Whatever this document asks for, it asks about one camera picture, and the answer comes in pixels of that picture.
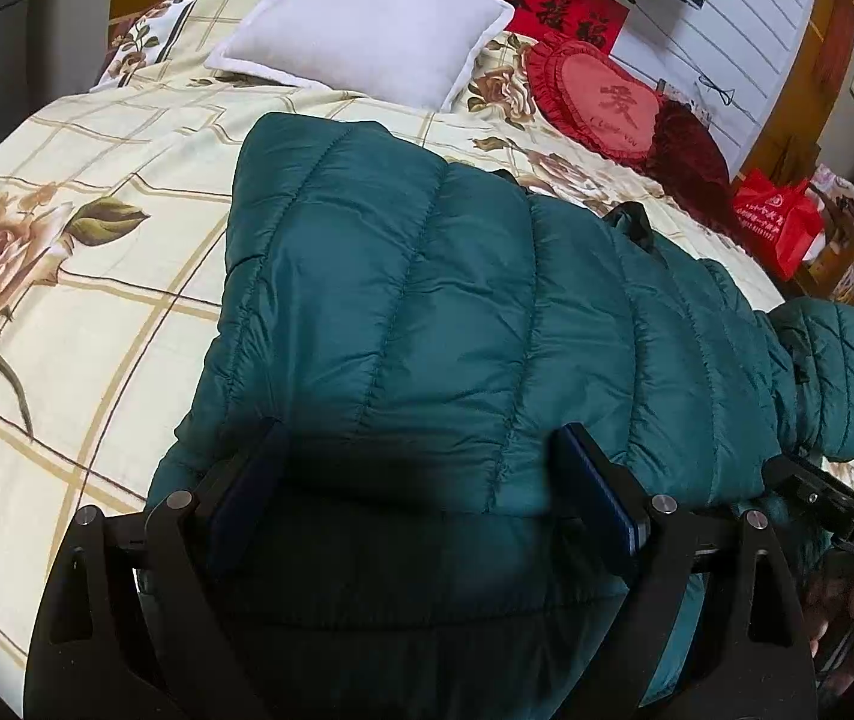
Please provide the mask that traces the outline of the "person's right hand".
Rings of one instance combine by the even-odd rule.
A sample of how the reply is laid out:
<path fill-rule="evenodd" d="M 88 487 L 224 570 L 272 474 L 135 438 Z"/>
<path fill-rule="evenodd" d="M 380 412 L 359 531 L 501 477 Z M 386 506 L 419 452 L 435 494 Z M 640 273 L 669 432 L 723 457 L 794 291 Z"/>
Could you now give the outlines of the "person's right hand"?
<path fill-rule="evenodd" d="M 825 644 L 825 637 L 842 629 L 843 622 L 854 624 L 854 578 L 818 575 L 804 601 L 804 626 L 812 656 Z M 840 663 L 825 678 L 824 691 L 831 697 L 842 695 L 854 683 L 854 634 Z"/>

